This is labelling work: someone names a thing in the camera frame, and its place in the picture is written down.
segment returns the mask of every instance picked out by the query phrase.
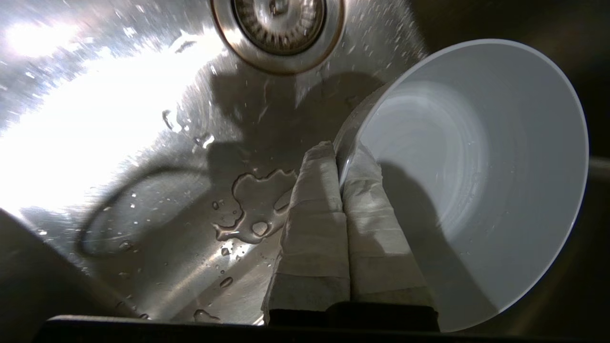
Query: sink drain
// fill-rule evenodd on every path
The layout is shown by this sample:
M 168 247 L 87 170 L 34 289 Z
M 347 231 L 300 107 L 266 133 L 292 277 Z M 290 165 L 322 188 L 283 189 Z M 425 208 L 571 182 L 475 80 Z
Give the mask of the sink drain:
M 341 0 L 213 0 L 233 50 L 255 67 L 281 74 L 308 70 L 332 51 L 343 27 Z

